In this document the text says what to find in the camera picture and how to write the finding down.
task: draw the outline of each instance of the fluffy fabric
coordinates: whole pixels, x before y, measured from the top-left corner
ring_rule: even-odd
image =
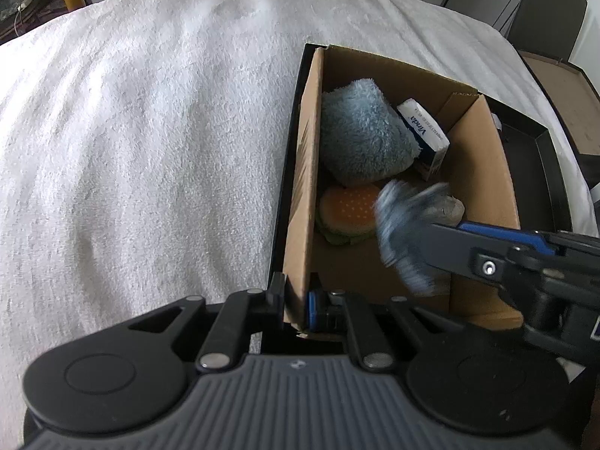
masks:
[[[372,79],[323,94],[319,150],[327,169],[344,186],[398,174],[421,152]]]
[[[44,350],[187,294],[265,287],[302,50],[472,84],[548,126],[573,229],[589,190],[489,25],[418,0],[107,0],[0,46],[0,449]]]

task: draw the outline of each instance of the blue fluffy cushion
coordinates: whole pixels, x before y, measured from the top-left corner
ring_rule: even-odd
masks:
[[[323,93],[320,157],[344,186],[398,174],[421,152],[372,79]]]

